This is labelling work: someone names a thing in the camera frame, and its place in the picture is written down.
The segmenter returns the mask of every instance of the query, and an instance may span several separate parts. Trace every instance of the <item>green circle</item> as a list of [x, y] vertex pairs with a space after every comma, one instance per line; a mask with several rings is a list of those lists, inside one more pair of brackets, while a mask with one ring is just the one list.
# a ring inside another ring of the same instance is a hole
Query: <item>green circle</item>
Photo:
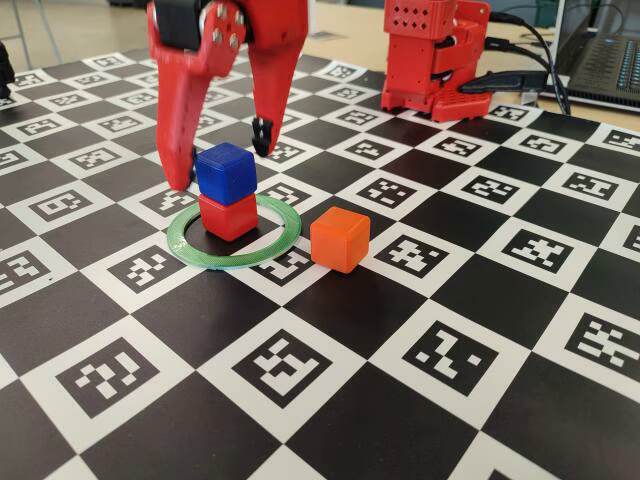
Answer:
[[292, 207], [275, 198], [256, 195], [256, 203], [270, 208], [280, 215], [284, 221], [282, 234], [271, 245], [251, 253], [225, 256], [210, 255], [192, 247], [185, 238], [185, 232], [189, 225], [200, 216], [200, 208], [196, 204], [185, 208], [169, 225], [167, 230], [169, 248], [180, 260], [196, 267], [211, 270], [251, 267], [282, 255], [300, 237], [300, 231], [302, 230], [300, 215]]

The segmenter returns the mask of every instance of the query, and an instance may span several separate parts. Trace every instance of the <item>cube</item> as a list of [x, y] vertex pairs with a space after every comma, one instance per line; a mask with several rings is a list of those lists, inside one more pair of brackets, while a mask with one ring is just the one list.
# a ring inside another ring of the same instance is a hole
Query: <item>cube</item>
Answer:
[[369, 251], [371, 220], [366, 215], [331, 207], [311, 224], [311, 259], [351, 273]]
[[196, 175], [200, 193], [231, 205], [258, 188], [253, 154], [230, 143], [221, 143], [198, 153]]
[[254, 193], [231, 205], [222, 205], [200, 194], [198, 203], [205, 230], [227, 242], [233, 242], [258, 226], [258, 207]]

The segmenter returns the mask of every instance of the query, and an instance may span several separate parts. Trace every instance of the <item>blue cube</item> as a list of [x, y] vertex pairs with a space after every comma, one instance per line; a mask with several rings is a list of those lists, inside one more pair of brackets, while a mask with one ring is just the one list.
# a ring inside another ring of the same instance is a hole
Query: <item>blue cube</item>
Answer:
[[253, 154], [230, 143], [200, 152], [196, 158], [200, 193], [222, 205], [231, 205], [258, 188]]

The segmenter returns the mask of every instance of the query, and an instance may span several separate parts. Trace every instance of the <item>red robot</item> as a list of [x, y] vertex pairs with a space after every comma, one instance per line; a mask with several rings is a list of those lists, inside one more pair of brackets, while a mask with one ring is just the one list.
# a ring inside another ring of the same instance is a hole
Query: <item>red robot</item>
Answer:
[[229, 74], [249, 44], [253, 145], [273, 150], [293, 72], [307, 36], [307, 0], [155, 0], [147, 8], [151, 56], [158, 62], [156, 143], [171, 188], [191, 182], [193, 139], [209, 83]]
[[470, 0], [387, 0], [382, 108], [411, 108], [435, 121], [486, 115], [491, 94], [458, 87], [476, 76], [489, 14], [488, 4]]

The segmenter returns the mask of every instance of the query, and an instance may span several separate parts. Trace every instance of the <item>wooden table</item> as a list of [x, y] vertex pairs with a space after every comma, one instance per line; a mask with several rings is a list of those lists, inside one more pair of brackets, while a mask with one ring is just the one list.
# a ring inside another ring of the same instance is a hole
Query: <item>wooden table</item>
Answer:
[[[383, 31], [383, 11], [377, 8], [354, 7], [318, 3], [316, 6], [317, 30], [340, 35], [330, 40], [307, 39], [305, 53], [319, 57], [342, 60], [367, 67], [371, 70], [386, 69], [388, 35]], [[509, 38], [512, 41], [526, 42], [520, 38], [526, 30], [511, 25], [490, 24], [489, 34], [495, 37]], [[478, 67], [478, 74], [488, 70], [538, 69], [533, 60], [519, 55], [502, 52], [486, 52]], [[515, 93], [498, 94], [504, 103], [520, 103]], [[559, 112], [555, 99], [541, 98], [540, 107]], [[640, 115], [609, 108], [572, 103], [572, 114], [576, 117], [610, 123], [634, 130], [640, 129]]]

